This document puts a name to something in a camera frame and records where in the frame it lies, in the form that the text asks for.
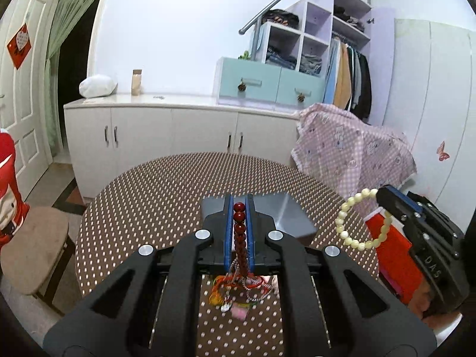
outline green curtain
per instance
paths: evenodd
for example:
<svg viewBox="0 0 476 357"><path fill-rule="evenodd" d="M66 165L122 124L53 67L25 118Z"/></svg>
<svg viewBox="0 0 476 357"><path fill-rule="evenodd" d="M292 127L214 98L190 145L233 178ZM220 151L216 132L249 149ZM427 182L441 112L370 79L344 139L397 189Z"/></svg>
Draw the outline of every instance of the green curtain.
<svg viewBox="0 0 476 357"><path fill-rule="evenodd" d="M58 73L61 44L93 2L94 0L59 0L53 17L45 66L45 118L52 156L58 153L62 144L58 114L58 89L52 87L51 78Z"/></svg>

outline white heart decoration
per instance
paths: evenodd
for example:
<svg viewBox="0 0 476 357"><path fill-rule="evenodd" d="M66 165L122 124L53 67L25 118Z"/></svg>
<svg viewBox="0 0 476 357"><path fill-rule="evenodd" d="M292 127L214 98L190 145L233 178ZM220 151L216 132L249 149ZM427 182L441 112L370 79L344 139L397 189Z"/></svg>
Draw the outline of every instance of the white heart decoration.
<svg viewBox="0 0 476 357"><path fill-rule="evenodd" d="M28 39L29 39L28 32L20 31L17 33L18 51L21 51L27 45Z"/></svg>

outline teal drawer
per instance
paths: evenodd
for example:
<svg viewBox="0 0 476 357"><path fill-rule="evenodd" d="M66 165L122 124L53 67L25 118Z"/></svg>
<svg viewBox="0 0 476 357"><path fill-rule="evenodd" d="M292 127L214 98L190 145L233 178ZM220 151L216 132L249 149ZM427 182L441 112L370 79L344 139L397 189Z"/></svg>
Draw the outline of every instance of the teal drawer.
<svg viewBox="0 0 476 357"><path fill-rule="evenodd" d="M291 106L307 107L314 103L321 103L324 99L325 78L306 75L305 73L288 70L281 70L279 79L277 103L289 104ZM304 102L298 101L298 96L302 94Z"/></svg>
<svg viewBox="0 0 476 357"><path fill-rule="evenodd" d="M276 101L281 68L249 60L223 58L220 96ZM243 81L246 86L240 91Z"/></svg>

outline round metal bolt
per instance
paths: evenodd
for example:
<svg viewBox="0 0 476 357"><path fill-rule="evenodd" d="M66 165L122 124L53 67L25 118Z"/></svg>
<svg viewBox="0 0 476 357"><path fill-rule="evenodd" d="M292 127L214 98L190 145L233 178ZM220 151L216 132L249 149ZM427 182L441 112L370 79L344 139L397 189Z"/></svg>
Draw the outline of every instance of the round metal bolt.
<svg viewBox="0 0 476 357"><path fill-rule="evenodd" d="M150 255L152 252L154 252L154 248L150 244L141 245L139 248L139 253L142 256Z"/></svg>
<svg viewBox="0 0 476 357"><path fill-rule="evenodd" d="M329 256L337 256L340 254L340 249L338 249L335 245L328 245L324 251Z"/></svg>
<svg viewBox="0 0 476 357"><path fill-rule="evenodd" d="M268 237L271 240L281 240L283 238L283 233L279 231L271 231L268 233Z"/></svg>
<svg viewBox="0 0 476 357"><path fill-rule="evenodd" d="M208 239L210 237L210 231L208 231L206 229L201 229L201 230L195 232L195 237L197 239L200 239L200 240Z"/></svg>

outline doorway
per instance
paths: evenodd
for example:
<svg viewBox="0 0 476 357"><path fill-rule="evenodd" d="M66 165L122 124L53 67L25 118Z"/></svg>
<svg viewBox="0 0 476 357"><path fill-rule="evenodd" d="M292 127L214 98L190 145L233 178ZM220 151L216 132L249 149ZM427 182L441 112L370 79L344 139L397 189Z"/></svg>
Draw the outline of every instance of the doorway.
<svg viewBox="0 0 476 357"><path fill-rule="evenodd" d="M99 0L94 0L61 45L57 84L59 128L63 150L53 157L53 162L71 163L63 106L82 98L79 94L79 84L86 79L87 75L87 57L98 5Z"/></svg>

